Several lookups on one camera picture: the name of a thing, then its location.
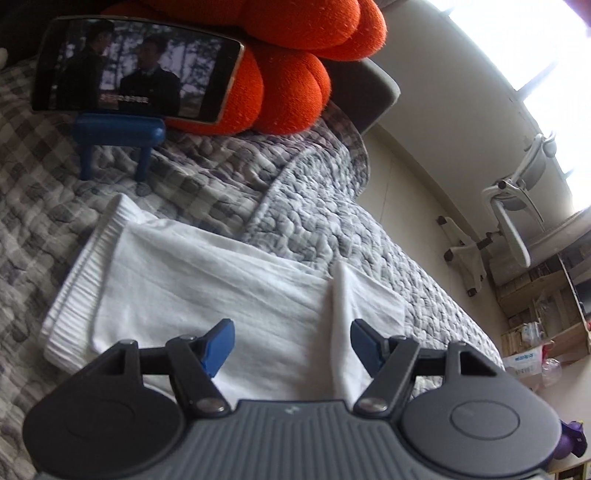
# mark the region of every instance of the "man on screen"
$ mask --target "man on screen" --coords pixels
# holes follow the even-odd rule
[[[177,116],[180,108],[181,82],[173,73],[163,70],[158,61],[168,46],[162,35],[146,37],[138,51],[138,69],[123,77],[119,85],[119,98],[130,97],[130,101],[119,100],[122,112],[146,115]],[[148,102],[138,102],[137,97]]]
[[[86,32],[85,45],[66,64],[57,80],[56,108],[95,110],[99,102],[100,79],[105,68],[105,50],[110,46],[115,26],[99,20]]]

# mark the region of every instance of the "floor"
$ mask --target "floor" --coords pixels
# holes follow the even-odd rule
[[[364,137],[371,176],[358,203],[381,223],[390,238],[425,269],[492,338],[500,349],[501,333],[508,330],[505,315],[492,287],[485,282],[468,297],[460,274],[443,259],[449,241],[436,219],[446,215],[427,188],[397,159],[375,134]]]

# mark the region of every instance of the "smartphone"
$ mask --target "smartphone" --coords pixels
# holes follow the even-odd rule
[[[41,45],[31,105],[215,124],[243,52],[238,40],[195,28],[58,17]]]

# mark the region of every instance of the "gray quilted blanket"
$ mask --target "gray quilted blanket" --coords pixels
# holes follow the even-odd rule
[[[146,183],[127,148],[100,147],[78,180],[72,117],[33,114],[34,62],[0,74],[0,478],[32,478],[26,412],[63,379],[36,341],[47,310],[109,199],[241,239],[326,270],[346,258],[407,301],[407,334],[466,340],[500,363],[489,338],[354,199],[368,180],[359,134],[334,106],[306,132],[196,137],[170,131]],[[430,384],[421,380],[418,390]]]

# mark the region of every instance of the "folded shirt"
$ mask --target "folded shirt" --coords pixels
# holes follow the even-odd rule
[[[46,358],[75,372],[123,338],[141,348],[222,318],[236,346],[214,379],[224,396],[343,398],[370,378],[350,346],[363,318],[383,335],[404,333],[403,299],[343,262],[332,277],[197,228],[157,219],[114,198],[72,268],[41,331]],[[145,383],[171,393],[166,377]]]

